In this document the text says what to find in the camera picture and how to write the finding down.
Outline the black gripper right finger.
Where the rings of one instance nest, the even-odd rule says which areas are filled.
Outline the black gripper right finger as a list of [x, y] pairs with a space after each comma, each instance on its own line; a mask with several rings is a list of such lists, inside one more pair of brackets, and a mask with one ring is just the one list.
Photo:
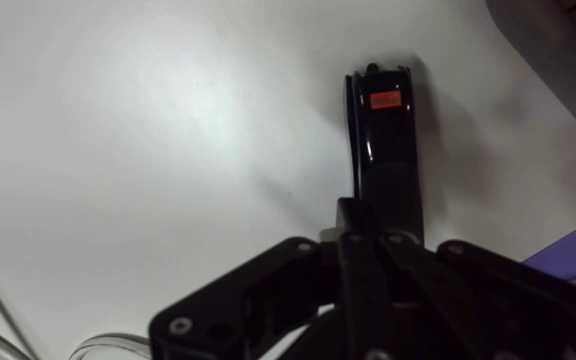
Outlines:
[[420, 287], [469, 358], [493, 360], [496, 321], [466, 282], [448, 264], [402, 231], [388, 234], [382, 245], [392, 262]]

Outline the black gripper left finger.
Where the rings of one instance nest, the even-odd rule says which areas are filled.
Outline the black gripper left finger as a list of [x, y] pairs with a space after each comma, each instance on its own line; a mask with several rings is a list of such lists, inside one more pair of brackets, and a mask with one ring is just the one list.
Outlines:
[[377, 256], [377, 231], [369, 206], [339, 199], [339, 262], [351, 360], [392, 360], [391, 294]]

